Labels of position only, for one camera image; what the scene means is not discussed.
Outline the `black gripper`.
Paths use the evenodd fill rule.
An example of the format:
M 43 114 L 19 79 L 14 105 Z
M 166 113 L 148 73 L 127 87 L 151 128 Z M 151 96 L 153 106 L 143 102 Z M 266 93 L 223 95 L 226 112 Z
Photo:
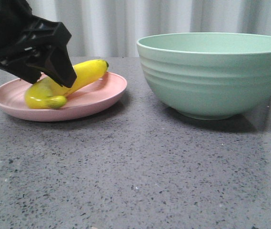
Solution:
M 23 59 L 8 59 L 36 48 L 49 49 L 46 74 L 58 85 L 72 87 L 76 73 L 71 64 L 67 43 L 70 32 L 62 22 L 53 22 L 33 15 L 25 0 L 0 0 L 0 69 L 36 83 L 41 73 L 26 65 Z

